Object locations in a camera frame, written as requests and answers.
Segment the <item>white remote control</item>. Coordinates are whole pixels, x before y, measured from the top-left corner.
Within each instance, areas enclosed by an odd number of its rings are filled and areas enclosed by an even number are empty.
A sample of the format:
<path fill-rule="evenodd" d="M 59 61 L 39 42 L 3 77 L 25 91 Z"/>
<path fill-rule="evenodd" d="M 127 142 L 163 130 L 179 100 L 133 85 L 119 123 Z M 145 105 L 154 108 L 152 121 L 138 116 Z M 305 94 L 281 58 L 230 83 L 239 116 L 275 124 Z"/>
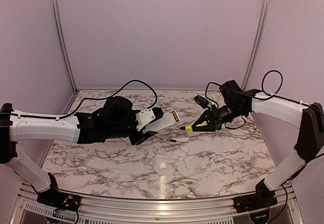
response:
<path fill-rule="evenodd" d="M 168 128 L 170 126 L 178 124 L 180 121 L 176 122 L 174 120 L 174 117 L 172 115 L 172 111 L 170 111 L 168 113 L 165 113 L 161 119 L 146 125 L 146 130 L 152 130 L 152 131 L 159 132 L 159 131 L 161 131 L 161 130 L 163 130 L 165 128 Z"/>

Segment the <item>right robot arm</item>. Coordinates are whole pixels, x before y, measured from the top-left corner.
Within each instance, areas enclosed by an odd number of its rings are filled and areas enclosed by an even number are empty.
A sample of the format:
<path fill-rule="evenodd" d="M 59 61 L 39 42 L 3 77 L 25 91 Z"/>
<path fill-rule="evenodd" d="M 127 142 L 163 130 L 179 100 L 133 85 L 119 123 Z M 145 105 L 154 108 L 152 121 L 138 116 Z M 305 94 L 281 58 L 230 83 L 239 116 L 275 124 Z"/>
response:
<path fill-rule="evenodd" d="M 308 163 L 322 155 L 322 105 L 286 99 L 276 94 L 267 94 L 260 89 L 243 91 L 234 80 L 220 85 L 219 90 L 224 100 L 223 106 L 211 102 L 206 96 L 194 98 L 204 112 L 191 126 L 192 131 L 218 131 L 225 124 L 249 114 L 279 120 L 298 131 L 297 141 L 291 153 L 256 186 L 256 193 L 251 196 L 251 204 L 261 208 L 270 200 L 270 192 L 292 179 Z"/>

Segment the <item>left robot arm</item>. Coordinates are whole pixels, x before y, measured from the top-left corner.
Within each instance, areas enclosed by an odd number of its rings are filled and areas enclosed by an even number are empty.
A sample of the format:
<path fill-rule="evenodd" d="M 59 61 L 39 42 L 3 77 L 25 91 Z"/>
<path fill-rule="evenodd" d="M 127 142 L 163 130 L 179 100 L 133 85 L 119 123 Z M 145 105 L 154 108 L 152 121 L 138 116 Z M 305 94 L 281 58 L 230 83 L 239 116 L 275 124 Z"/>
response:
<path fill-rule="evenodd" d="M 1 163 L 33 185 L 36 193 L 53 206 L 64 202 L 55 177 L 40 169 L 17 146 L 23 140 L 59 140 L 78 144 L 103 143 L 107 139 L 129 138 L 139 145 L 155 131 L 146 127 L 163 117 L 159 107 L 133 110 L 124 97 L 109 97 L 104 106 L 93 113 L 72 113 L 70 116 L 23 115 L 12 104 L 1 108 Z"/>

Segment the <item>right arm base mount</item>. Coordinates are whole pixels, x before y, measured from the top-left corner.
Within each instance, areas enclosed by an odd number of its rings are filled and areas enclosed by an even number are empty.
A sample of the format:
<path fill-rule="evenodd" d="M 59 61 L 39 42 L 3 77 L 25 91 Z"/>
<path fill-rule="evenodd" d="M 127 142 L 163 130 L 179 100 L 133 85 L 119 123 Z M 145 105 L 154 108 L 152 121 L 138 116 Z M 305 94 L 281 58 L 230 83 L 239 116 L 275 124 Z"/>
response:
<path fill-rule="evenodd" d="M 233 205 L 237 213 L 268 208 L 278 203 L 275 191 L 269 190 L 264 180 L 256 184 L 254 194 L 238 196 L 233 199 Z"/>

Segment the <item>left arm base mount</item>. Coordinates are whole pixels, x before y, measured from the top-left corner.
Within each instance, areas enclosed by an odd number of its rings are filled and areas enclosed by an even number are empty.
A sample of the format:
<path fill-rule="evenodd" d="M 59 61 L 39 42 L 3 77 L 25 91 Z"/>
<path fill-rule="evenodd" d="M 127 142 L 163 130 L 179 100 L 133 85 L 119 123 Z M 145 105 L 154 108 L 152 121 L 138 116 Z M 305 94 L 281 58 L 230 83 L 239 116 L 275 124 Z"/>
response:
<path fill-rule="evenodd" d="M 44 192 L 37 193 L 37 202 L 48 206 L 56 207 L 58 210 L 78 211 L 81 196 L 61 192 L 55 177 L 48 173 L 50 188 Z"/>

